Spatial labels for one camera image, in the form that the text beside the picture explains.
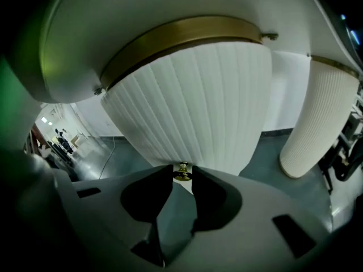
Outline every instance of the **white cord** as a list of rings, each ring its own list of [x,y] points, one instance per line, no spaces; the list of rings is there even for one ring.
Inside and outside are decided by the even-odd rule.
[[[102,176],[102,173],[103,173],[103,171],[104,171],[104,168],[106,167],[106,165],[107,165],[107,163],[108,163],[109,159],[111,158],[112,153],[113,153],[113,152],[114,152],[114,150],[115,150],[115,138],[114,138],[114,136],[112,136],[112,138],[113,138],[113,149],[112,149],[111,153],[109,154],[109,157],[107,158],[106,163],[104,164],[104,166],[103,166],[103,168],[102,168],[102,170],[101,170],[100,177],[98,178],[99,180],[101,179],[101,176]]]

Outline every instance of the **ribbed lampshade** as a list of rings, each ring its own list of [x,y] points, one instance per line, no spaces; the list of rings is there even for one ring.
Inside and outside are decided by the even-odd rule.
[[[336,67],[310,62],[305,101],[280,154],[284,172],[294,178],[308,172],[333,145],[347,121],[358,80]]]
[[[261,134],[271,73],[263,45],[205,44],[140,67],[102,105],[153,166],[187,161],[238,175]]]

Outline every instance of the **gray floor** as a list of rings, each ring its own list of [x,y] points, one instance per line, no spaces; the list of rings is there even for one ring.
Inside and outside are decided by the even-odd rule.
[[[264,182],[295,198],[322,223],[332,229],[331,202],[320,169],[295,180],[281,172],[278,155],[288,136],[261,138],[248,166],[239,176]],[[151,165],[126,140],[89,139],[75,152],[75,171],[80,180],[124,176],[148,169]]]

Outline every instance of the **cylindrical lampshade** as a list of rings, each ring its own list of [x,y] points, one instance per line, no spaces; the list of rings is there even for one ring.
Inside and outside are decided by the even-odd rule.
[[[102,105],[153,166],[187,161],[238,175],[261,134],[271,74],[261,44],[204,44],[140,67]]]
[[[357,89],[358,80],[352,74],[311,60],[305,101],[280,154],[281,168],[288,176],[303,176],[333,145],[349,117]]]

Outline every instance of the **brass finial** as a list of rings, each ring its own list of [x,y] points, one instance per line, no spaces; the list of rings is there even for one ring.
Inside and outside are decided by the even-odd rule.
[[[186,161],[180,162],[179,170],[174,172],[174,173],[176,173],[176,175],[174,176],[174,178],[176,180],[189,181],[191,179],[190,173],[187,170],[187,166],[188,166],[188,162],[186,162]]]

